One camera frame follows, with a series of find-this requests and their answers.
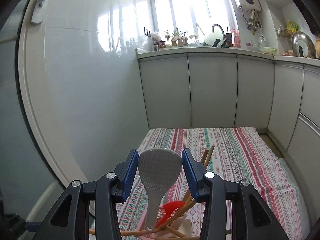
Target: blue gripper pad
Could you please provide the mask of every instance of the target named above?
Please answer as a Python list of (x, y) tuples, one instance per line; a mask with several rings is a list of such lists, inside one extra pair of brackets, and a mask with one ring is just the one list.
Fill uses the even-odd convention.
[(194, 160), (188, 148), (182, 151), (181, 157), (190, 194), (197, 202), (202, 201), (201, 199), (205, 195), (202, 176), (206, 172), (206, 169), (202, 163)]
[(118, 175), (116, 192), (113, 193), (118, 203), (124, 203), (130, 196), (132, 184), (138, 168), (139, 154), (132, 149), (124, 163), (119, 163), (115, 169)]

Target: window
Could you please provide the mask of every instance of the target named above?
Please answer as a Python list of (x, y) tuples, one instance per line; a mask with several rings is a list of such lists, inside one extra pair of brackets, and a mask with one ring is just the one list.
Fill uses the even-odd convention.
[(154, 17), (156, 29), (162, 38), (169, 31), (173, 33), (178, 28), (180, 32), (188, 31), (188, 36), (202, 31), (211, 32), (212, 25), (221, 25), (224, 32), (230, 31), (227, 9), (224, 0), (154, 0)]

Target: triangular cutout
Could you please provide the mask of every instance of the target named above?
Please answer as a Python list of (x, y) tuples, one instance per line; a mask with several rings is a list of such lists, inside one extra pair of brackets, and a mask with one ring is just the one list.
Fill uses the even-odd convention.
[(271, 219), (263, 206), (259, 203), (254, 195), (249, 195), (250, 206), (252, 210), (253, 224), (255, 227), (268, 226)]
[(52, 226), (65, 228), (68, 225), (72, 195), (68, 195), (50, 220)]

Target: patterned tablecloth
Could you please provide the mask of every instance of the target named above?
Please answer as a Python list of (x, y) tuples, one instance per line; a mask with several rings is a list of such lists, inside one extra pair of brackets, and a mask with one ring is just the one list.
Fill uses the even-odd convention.
[[(301, 240), (298, 190), (288, 180), (279, 159), (259, 137), (255, 128), (201, 128), (201, 129), (151, 129), (138, 152), (149, 148), (163, 147), (181, 154), (189, 148), (196, 161), (200, 161), (205, 148), (214, 145), (208, 165), (225, 180), (238, 182), (248, 179), (269, 205), (290, 240)], [(182, 170), (177, 182), (164, 195), (162, 203), (182, 199), (188, 184)], [(117, 205), (121, 231), (136, 230), (140, 217), (147, 206), (148, 197), (137, 171), (130, 197), (126, 203)], [(203, 203), (189, 211), (194, 223), (193, 236), (199, 236), (204, 214)], [(227, 201), (227, 229), (230, 228), (230, 202)], [(134, 236), (124, 239), (136, 239)]]

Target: orange vase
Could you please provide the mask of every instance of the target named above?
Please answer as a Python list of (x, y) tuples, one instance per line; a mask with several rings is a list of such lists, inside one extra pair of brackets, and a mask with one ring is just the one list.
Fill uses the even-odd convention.
[(318, 58), (320, 58), (320, 39), (316, 40), (316, 52), (318, 54)]

